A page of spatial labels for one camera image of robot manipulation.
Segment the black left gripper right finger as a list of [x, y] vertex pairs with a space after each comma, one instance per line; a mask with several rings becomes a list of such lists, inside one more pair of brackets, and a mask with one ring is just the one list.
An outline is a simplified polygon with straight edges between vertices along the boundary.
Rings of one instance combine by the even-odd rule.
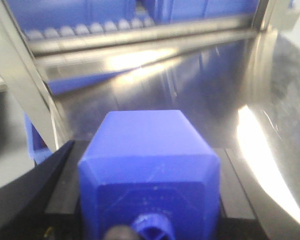
[[218, 240], [267, 240], [257, 215], [224, 148], [215, 148], [220, 159], [220, 211]]

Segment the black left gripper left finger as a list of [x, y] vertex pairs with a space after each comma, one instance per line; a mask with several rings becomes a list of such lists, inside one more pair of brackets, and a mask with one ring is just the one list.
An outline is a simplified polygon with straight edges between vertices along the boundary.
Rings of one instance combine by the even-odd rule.
[[80, 239], [79, 158], [80, 143], [68, 141], [0, 187], [0, 240]]

